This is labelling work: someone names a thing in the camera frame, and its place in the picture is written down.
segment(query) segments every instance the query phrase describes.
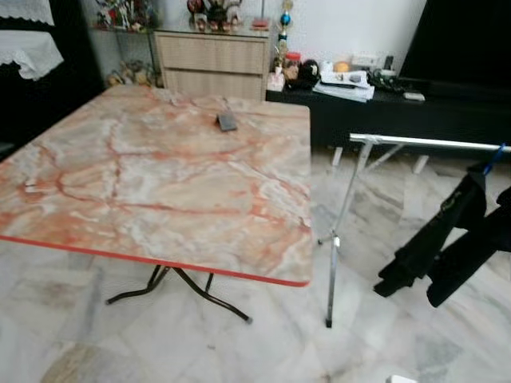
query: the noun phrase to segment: clothes drying rack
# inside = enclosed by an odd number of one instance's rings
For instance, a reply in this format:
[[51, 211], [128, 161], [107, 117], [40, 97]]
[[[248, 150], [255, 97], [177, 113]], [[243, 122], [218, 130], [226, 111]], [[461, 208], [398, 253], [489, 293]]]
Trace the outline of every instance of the clothes drying rack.
[[[421, 146], [429, 148], [456, 148], [456, 149], [468, 149], [468, 150], [484, 150], [488, 152], [495, 152], [501, 150], [505, 153], [511, 153], [511, 146], [501, 147], [499, 145], [491, 144], [476, 144], [471, 142], [459, 142], [459, 141], [445, 141], [445, 140], [427, 140], [422, 138], [410, 138], [410, 137], [394, 137], [394, 136], [376, 136], [372, 134], [350, 134], [350, 141], [360, 142], [363, 144], [360, 153], [358, 154], [358, 161], [353, 171], [353, 174], [348, 185], [346, 196], [344, 197], [343, 207], [337, 216], [334, 225], [331, 228], [331, 233], [321, 239], [318, 239], [318, 244], [322, 245], [327, 241], [331, 241], [331, 262], [330, 262], [330, 285], [328, 288], [328, 306], [327, 306], [327, 318], [325, 323], [328, 328], [332, 327], [332, 312], [334, 309], [334, 290], [335, 290], [335, 270], [337, 267], [337, 257], [341, 246], [341, 239], [339, 237], [339, 230], [341, 224], [350, 209], [353, 194], [355, 191], [356, 180], [361, 172], [368, 172], [374, 170], [379, 165], [383, 164], [389, 158], [391, 158], [396, 152], [402, 149], [404, 146]], [[366, 167], [367, 160], [369, 159], [370, 151], [375, 145], [391, 144], [393, 147], [379, 157], [375, 162]]]

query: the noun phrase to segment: marble floor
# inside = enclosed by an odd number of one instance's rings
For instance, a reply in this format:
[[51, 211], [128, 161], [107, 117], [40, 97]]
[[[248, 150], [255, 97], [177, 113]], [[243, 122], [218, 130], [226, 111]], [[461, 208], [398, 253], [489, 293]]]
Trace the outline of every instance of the marble floor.
[[[313, 227], [328, 231], [354, 158], [339, 169], [313, 155]], [[419, 176], [398, 156], [363, 175], [343, 226], [334, 327], [324, 326], [329, 246], [315, 247], [305, 288], [215, 277], [212, 293], [254, 317], [245, 324], [175, 274], [152, 294], [105, 306], [143, 286], [149, 265], [0, 243], [0, 382], [511, 381], [511, 265], [494, 255], [438, 309], [426, 278], [384, 299], [378, 271], [437, 210], [470, 162], [432, 159]], [[488, 178], [489, 209], [511, 167]], [[461, 231], [452, 234], [452, 240]], [[200, 283], [207, 275], [192, 273]]]

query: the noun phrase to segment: marble-pattern tabletop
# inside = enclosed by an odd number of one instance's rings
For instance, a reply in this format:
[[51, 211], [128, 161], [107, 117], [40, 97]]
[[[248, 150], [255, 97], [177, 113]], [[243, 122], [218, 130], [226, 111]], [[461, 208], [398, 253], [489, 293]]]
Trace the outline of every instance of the marble-pattern tabletop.
[[117, 86], [0, 164], [0, 239], [305, 286], [310, 160], [305, 107]]

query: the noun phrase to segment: wooden drawer cabinet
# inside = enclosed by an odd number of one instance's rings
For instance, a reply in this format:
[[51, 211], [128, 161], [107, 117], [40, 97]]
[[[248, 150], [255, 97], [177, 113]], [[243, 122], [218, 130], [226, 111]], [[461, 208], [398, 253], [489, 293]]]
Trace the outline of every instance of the wooden drawer cabinet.
[[165, 88], [191, 96], [264, 100], [269, 34], [257, 35], [156, 32]]

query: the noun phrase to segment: blue clothes hanger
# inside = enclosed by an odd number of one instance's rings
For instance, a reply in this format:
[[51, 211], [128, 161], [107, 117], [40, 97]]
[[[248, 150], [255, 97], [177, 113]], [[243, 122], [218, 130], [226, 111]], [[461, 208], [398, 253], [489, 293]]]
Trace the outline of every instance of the blue clothes hanger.
[[497, 150], [497, 153], [495, 153], [495, 156], [493, 156], [492, 160], [486, 165], [485, 170], [483, 171], [485, 176], [492, 171], [493, 165], [502, 157], [502, 154], [504, 154], [504, 148], [505, 142], [502, 143], [501, 147]]

